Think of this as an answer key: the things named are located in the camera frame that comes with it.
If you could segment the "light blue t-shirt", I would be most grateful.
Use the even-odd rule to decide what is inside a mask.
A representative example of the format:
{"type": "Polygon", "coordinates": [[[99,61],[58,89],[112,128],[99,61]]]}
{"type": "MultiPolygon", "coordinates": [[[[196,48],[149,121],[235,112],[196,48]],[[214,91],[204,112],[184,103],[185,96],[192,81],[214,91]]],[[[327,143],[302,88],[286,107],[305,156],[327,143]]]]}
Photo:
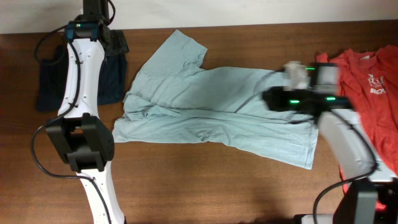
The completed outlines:
{"type": "Polygon", "coordinates": [[[284,72],[202,68],[207,49],[179,30],[138,71],[114,123],[116,142],[220,142],[311,169],[318,130],[305,115],[268,109],[261,93],[284,72]]]}

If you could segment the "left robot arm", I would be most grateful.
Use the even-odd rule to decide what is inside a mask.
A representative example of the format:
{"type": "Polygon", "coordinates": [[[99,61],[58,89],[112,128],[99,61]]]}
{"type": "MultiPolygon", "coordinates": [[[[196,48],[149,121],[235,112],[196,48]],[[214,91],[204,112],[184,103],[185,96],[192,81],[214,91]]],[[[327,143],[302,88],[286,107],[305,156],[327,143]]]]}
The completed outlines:
{"type": "Polygon", "coordinates": [[[94,223],[126,223],[114,189],[114,138],[98,114],[100,73],[106,57],[123,52],[121,36],[109,29],[116,14],[111,1],[84,1],[83,12],[63,27],[68,70],[58,115],[46,130],[62,162],[85,190],[94,223]]]}

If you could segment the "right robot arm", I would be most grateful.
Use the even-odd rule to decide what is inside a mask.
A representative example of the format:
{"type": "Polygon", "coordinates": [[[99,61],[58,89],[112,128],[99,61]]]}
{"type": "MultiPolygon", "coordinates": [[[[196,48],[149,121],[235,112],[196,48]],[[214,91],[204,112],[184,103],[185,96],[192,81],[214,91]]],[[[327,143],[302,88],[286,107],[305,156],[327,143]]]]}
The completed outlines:
{"type": "Polygon", "coordinates": [[[336,95],[339,68],[334,63],[306,67],[290,62],[283,68],[286,86],[261,93],[271,111],[309,115],[329,143],[342,180],[320,192],[311,214],[299,214],[294,223],[397,223],[397,176],[382,161],[361,124],[359,113],[346,96],[336,95]],[[332,214],[320,214],[318,205],[329,191],[348,186],[332,214]]]}

